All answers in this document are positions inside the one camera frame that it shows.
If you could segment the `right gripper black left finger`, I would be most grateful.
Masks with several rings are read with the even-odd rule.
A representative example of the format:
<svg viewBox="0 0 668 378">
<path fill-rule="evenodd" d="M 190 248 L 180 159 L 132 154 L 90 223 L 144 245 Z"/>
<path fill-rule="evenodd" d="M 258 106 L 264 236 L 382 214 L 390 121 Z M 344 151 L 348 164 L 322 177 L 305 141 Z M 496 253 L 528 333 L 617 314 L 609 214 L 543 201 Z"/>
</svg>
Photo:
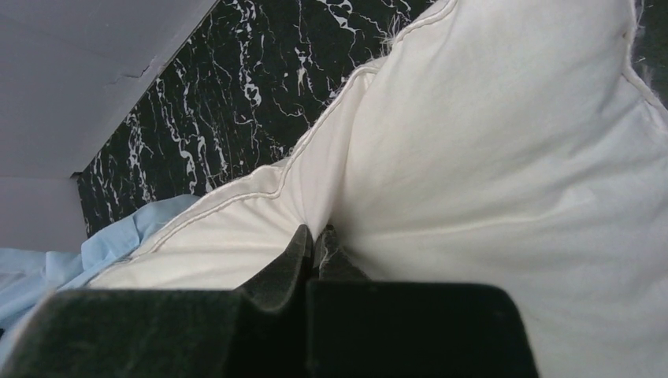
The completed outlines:
<svg viewBox="0 0 668 378">
<path fill-rule="evenodd" d="M 313 239 L 230 291 L 62 291 L 39 306 L 4 377 L 303 377 Z"/>
</svg>

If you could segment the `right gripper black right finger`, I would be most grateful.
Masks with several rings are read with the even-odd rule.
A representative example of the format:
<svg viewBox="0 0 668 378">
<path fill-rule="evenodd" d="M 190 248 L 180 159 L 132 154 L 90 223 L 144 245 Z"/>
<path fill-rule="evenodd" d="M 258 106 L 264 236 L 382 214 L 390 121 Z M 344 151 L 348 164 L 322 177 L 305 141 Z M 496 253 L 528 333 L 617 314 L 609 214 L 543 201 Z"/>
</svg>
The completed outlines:
<svg viewBox="0 0 668 378">
<path fill-rule="evenodd" d="M 333 227 L 317 238 L 306 286 L 312 377 L 536 377 L 520 313 L 478 283 L 371 280 Z"/>
</svg>

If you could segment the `light blue pillowcase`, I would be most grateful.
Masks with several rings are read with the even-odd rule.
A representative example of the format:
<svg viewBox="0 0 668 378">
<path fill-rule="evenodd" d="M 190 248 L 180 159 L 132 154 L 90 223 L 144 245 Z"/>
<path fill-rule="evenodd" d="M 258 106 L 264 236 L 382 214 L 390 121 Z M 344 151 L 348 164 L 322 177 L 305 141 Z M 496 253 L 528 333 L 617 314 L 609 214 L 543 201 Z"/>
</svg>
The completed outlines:
<svg viewBox="0 0 668 378">
<path fill-rule="evenodd" d="M 79 288 L 127 257 L 178 214 L 199 200 L 178 195 L 151 202 L 104 227 L 79 252 L 1 249 L 1 364 L 17 339 L 17 327 L 51 291 Z"/>
</svg>

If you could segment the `white pillow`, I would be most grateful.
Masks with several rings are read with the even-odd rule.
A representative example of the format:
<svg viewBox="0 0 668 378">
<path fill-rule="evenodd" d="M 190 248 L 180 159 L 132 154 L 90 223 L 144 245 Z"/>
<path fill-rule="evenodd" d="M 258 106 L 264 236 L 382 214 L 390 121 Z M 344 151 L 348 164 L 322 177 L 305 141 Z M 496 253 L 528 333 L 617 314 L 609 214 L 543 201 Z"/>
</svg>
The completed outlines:
<svg viewBox="0 0 668 378">
<path fill-rule="evenodd" d="M 90 286 L 228 289 L 299 225 L 381 280 L 518 304 L 543 377 L 667 374 L 667 111 L 632 1 L 438 1 L 290 157 L 205 195 Z"/>
</svg>

